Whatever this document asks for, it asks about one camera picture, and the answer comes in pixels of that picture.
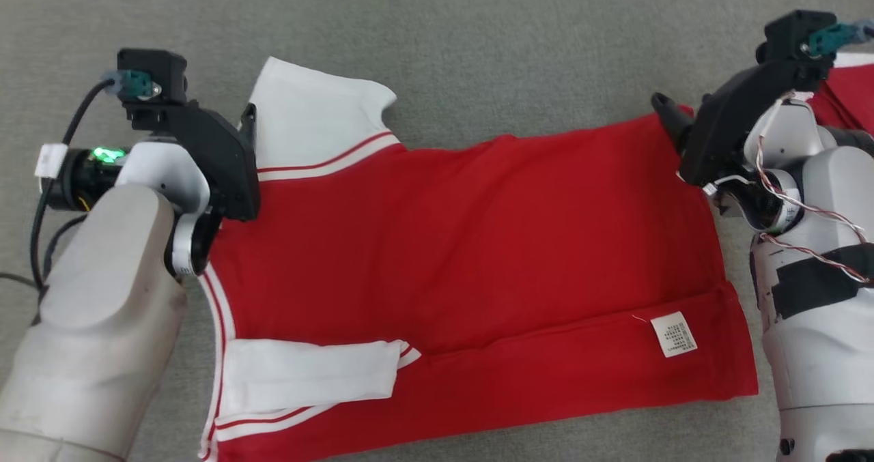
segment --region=red stripe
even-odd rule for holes
[[[209,289],[210,289],[210,300],[212,300],[212,304],[215,305],[216,312],[218,313],[218,326],[221,328],[221,350],[219,350],[219,354],[224,356],[224,354],[225,354],[225,342],[227,342],[227,340],[225,340],[225,318],[221,314],[221,307],[219,306],[218,298],[216,298],[215,289],[212,288],[212,281],[210,281],[210,277],[207,276],[206,273],[203,275],[203,280],[206,281],[206,286],[209,287]],[[224,369],[225,369],[225,362],[224,362],[224,358],[223,358],[222,359],[222,370],[224,370]],[[222,387],[224,387],[223,382],[222,382],[222,376],[219,376],[219,378],[218,378],[218,396],[216,396],[216,409],[215,409],[215,412],[213,412],[212,427],[210,427],[209,434],[206,435],[206,443],[212,442],[212,434],[215,433],[215,431],[216,431],[215,416],[219,414],[219,406],[221,406]],[[206,455],[203,456],[203,460],[209,459],[211,449],[212,449],[212,447],[207,448]]]
[[[231,422],[228,422],[228,424],[222,424],[222,425],[219,425],[218,427],[219,427],[221,430],[224,430],[225,428],[230,428],[231,426],[237,426],[238,424],[250,424],[251,422],[280,422],[280,421],[285,421],[285,420],[288,419],[288,418],[292,418],[292,416],[297,416],[297,415],[299,415],[300,413],[305,412],[305,410],[307,410],[307,409],[309,409],[309,407],[300,408],[300,409],[295,409],[295,410],[293,410],[292,412],[290,412],[290,413],[288,413],[288,414],[285,414],[285,415],[282,415],[282,416],[279,416],[278,418],[275,418],[275,419],[240,419],[240,420],[238,420],[238,421],[231,421]]]
[[[365,141],[362,141],[361,143],[358,143],[358,145],[355,145],[355,147],[349,148],[349,150],[346,150],[346,151],[342,152],[341,154],[337,155],[336,157],[331,158],[331,160],[328,160],[328,161],[325,161],[325,162],[322,162],[319,164],[306,164],[306,166],[296,166],[296,167],[266,167],[265,169],[258,169],[258,173],[281,172],[281,171],[286,171],[286,170],[318,169],[319,167],[326,166],[326,164],[332,164],[332,163],[340,160],[340,158],[346,157],[347,155],[351,154],[353,151],[356,151],[359,148],[363,147],[364,145],[367,145],[369,142],[377,141],[377,139],[383,138],[384,136],[391,136],[390,130],[387,130],[386,132],[381,132],[381,133],[375,134],[373,136],[370,136],[368,139],[365,139]]]

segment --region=folded red garment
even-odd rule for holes
[[[874,65],[834,68],[808,102],[822,126],[874,133]]]
[[[305,461],[758,393],[711,210],[655,115],[461,151],[407,150],[375,124],[299,167],[275,161],[292,135],[259,134],[259,219],[224,224],[203,279],[218,330],[205,459]],[[665,316],[668,347],[650,323]],[[403,340],[421,357],[402,358],[388,399],[229,418],[235,338]]]

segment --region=robotic arm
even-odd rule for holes
[[[759,65],[691,119],[653,95],[678,175],[757,232],[751,272],[780,408],[780,461],[874,460],[874,141],[818,126],[816,91],[858,30],[796,11],[765,27]],[[862,31],[871,35],[871,31]]]
[[[154,132],[129,150],[60,147],[42,179],[50,207],[93,207],[0,392],[0,459],[127,459],[182,320],[179,281],[203,272],[222,219],[258,216],[254,106],[237,131],[186,101],[184,69],[166,51],[119,52],[109,93]]]

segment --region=clothing tag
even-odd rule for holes
[[[692,338],[692,332],[689,331],[689,324],[686,324],[683,313],[674,312],[664,317],[656,317],[650,322],[655,329],[655,335],[658,335],[658,343],[662,347],[665,358],[699,348],[699,345],[695,344],[695,338]]]
[[[60,167],[64,164],[68,146],[63,143],[51,143],[43,145],[40,149],[40,157],[37,158],[37,169],[33,174],[44,179],[57,179]]]

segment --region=gray surface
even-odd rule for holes
[[[655,89],[696,102],[750,65],[762,24],[792,8],[874,15],[871,0],[0,0],[0,269],[27,272],[38,146],[59,138],[119,46],[185,55],[191,93],[231,118],[268,55],[373,79],[399,95],[386,120],[407,145],[465,147],[500,132],[528,136],[628,119],[649,111]],[[77,144],[135,137],[117,102],[103,98]],[[718,228],[755,338],[759,396],[343,460],[771,459],[778,422],[746,270],[750,234],[737,220]],[[0,286],[2,378],[34,302],[18,285]],[[200,292],[191,294],[190,309],[134,460],[193,459],[212,387],[213,336]]]

